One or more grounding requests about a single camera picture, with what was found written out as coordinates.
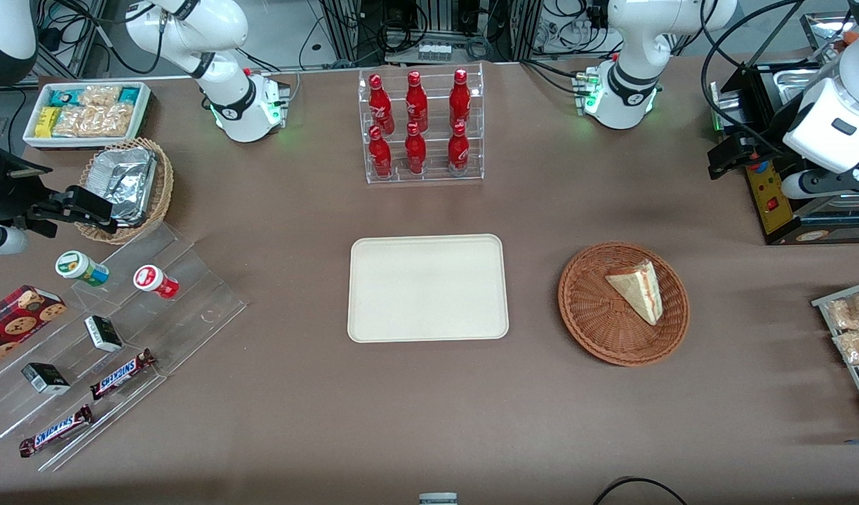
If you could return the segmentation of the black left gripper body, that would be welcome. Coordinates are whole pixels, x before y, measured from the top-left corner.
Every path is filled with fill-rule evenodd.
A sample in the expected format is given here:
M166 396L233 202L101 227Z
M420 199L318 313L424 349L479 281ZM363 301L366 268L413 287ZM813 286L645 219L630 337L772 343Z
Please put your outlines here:
M770 147L766 142L756 140L753 135L737 130L732 133L732 138L735 140L740 152L732 162L732 169L744 169L750 173L763 173L770 166L770 163L785 158L785 150L773 146Z

